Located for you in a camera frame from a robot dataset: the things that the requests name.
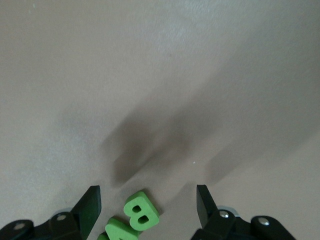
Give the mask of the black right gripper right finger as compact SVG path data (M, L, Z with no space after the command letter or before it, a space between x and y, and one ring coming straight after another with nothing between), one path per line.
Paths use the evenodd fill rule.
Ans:
M277 219L254 216L243 220L231 207L218 207L206 185L196 186L196 208L201 228L192 240L297 240Z

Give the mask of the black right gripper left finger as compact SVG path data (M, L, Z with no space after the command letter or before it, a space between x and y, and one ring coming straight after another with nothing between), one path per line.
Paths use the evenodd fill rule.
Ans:
M87 240L101 213L101 189L88 188L70 211L55 214L35 226L29 219L19 219L0 229L0 240Z

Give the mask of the green foam letter N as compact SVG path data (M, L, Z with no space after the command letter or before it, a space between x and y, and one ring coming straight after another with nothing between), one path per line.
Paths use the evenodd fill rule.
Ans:
M106 226L105 232L101 233L97 240L139 240L140 232L134 230L128 224L111 217Z

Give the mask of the green foam letter B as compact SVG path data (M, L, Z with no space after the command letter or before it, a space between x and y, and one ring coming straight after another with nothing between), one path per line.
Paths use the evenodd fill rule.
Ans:
M129 217L130 226L139 232L146 231L160 222L160 214L143 191L127 198L123 211Z

